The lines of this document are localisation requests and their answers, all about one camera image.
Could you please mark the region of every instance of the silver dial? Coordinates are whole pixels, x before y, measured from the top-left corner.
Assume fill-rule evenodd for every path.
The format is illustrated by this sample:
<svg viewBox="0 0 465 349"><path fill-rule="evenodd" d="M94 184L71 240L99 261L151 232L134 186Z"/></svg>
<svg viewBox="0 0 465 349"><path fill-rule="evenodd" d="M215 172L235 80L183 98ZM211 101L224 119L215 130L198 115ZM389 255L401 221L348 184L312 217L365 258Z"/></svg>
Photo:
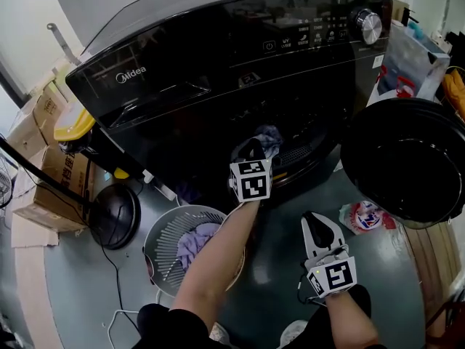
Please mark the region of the silver dial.
<svg viewBox="0 0 465 349"><path fill-rule="evenodd" d="M375 44L383 30L381 18L369 9L364 9L357 17L357 27L361 30L362 40L368 44Z"/></svg>

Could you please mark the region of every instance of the person's right arm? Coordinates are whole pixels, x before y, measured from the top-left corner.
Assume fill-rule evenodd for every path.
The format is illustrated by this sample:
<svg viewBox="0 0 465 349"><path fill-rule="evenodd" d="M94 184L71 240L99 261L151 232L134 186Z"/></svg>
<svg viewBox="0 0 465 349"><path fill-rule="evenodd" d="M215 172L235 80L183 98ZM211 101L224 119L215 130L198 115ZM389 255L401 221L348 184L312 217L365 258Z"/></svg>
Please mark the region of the person's right arm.
<svg viewBox="0 0 465 349"><path fill-rule="evenodd" d="M376 327L349 292L328 296L325 302L337 349L365 349L378 344Z"/></svg>

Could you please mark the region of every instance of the person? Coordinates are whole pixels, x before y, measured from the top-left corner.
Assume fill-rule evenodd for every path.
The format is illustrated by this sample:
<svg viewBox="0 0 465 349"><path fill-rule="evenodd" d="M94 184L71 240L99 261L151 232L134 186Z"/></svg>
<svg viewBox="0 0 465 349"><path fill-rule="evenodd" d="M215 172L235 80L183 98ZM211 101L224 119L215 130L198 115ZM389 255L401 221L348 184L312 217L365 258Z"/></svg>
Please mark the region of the person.
<svg viewBox="0 0 465 349"><path fill-rule="evenodd" d="M226 331L215 321L225 291L232 281L259 201L235 210L189 267L171 309L150 304L141 309L137 325L141 340L134 349L234 348ZM354 286L325 299L310 321L293 322L282 334L280 348L383 348L371 322L367 290Z"/></svg>

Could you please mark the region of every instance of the leg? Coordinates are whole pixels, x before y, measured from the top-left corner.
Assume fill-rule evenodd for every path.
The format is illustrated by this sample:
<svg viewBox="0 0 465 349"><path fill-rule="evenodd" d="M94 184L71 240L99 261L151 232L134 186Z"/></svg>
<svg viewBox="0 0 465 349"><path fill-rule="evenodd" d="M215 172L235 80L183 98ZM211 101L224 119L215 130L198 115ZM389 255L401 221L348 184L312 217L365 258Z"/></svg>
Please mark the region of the leg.
<svg viewBox="0 0 465 349"><path fill-rule="evenodd" d="M352 299L361 307L365 314L371 317L371 300L370 295L365 287L356 285L349 290ZM333 335L331 333L331 321L328 310L319 308L309 320L305 330L289 345L286 349L308 348L311 343L316 348L334 348Z"/></svg>
<svg viewBox="0 0 465 349"><path fill-rule="evenodd" d="M139 328L140 336L145 337L150 332L153 332L153 327L157 326L157 322L163 319L163 316L168 311L168 308L159 304L143 306L139 314L137 314L137 327Z"/></svg>

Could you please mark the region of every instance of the white label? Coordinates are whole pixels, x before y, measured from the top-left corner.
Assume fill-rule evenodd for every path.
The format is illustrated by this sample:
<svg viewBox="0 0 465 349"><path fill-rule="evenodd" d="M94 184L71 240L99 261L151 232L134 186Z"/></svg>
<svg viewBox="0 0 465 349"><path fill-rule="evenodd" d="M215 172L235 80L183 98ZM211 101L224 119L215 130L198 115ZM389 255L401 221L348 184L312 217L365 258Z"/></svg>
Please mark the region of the white label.
<svg viewBox="0 0 465 349"><path fill-rule="evenodd" d="M383 59L384 55L379 55L375 57L375 61L373 62L373 68L381 67L381 65L383 64Z"/></svg>

